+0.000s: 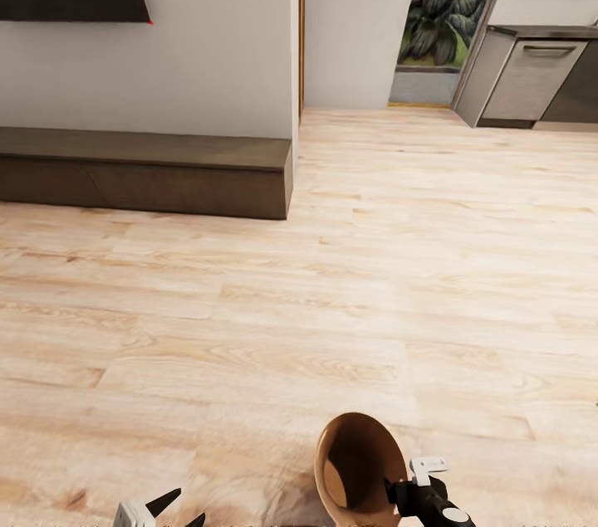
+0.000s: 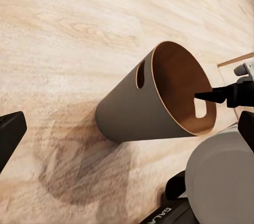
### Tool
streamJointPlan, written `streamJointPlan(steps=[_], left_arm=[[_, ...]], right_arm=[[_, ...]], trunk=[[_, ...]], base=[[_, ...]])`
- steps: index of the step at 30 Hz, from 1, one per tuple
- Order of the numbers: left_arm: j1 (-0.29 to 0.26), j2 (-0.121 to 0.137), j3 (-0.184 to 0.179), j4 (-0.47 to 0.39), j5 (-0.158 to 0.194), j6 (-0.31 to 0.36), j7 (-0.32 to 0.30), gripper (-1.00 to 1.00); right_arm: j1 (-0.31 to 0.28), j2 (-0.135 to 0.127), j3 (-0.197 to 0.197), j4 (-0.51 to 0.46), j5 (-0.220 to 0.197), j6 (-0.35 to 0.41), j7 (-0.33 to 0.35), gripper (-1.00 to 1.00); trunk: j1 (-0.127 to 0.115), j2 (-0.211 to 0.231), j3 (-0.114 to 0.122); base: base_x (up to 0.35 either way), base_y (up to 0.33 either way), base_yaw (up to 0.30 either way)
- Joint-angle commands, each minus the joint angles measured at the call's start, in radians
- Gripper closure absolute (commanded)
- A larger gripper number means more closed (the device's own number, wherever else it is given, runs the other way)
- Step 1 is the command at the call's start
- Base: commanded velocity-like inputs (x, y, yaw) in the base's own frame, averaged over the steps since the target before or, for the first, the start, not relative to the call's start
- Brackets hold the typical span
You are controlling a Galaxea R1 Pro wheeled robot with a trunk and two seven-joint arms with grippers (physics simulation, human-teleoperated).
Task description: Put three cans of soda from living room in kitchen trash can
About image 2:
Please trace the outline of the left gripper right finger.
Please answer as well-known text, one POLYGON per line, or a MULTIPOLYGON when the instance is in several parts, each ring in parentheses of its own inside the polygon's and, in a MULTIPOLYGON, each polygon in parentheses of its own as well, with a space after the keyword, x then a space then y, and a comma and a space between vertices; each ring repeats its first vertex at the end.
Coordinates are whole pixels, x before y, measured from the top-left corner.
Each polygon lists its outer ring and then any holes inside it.
POLYGON ((238 130, 254 152, 254 113, 245 110, 241 113, 238 130))

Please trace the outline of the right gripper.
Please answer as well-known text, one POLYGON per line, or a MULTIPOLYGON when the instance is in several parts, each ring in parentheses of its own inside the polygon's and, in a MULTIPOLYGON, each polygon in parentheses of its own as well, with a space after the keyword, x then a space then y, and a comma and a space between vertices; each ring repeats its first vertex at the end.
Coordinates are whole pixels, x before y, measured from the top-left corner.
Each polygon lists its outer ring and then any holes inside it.
POLYGON ((229 86, 214 88, 212 92, 196 93, 195 98, 219 104, 226 99, 226 105, 229 108, 254 107, 254 81, 232 83, 229 86))

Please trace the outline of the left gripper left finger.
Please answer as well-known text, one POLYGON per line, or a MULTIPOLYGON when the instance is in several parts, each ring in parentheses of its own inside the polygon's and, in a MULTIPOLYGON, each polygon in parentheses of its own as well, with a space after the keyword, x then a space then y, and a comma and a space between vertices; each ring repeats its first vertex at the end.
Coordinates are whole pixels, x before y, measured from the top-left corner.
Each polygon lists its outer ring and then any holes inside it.
POLYGON ((27 131, 22 111, 0 117, 0 173, 27 131))

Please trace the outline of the trash can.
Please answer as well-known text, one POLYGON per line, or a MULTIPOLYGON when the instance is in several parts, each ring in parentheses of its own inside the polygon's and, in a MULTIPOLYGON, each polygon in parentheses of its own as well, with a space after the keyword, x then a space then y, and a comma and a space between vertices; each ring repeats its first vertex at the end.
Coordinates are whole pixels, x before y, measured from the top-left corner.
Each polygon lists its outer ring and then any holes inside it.
POLYGON ((212 92, 195 57, 183 46, 162 41, 97 105, 100 132, 113 142, 199 137, 216 123, 216 103, 196 117, 195 94, 212 92))

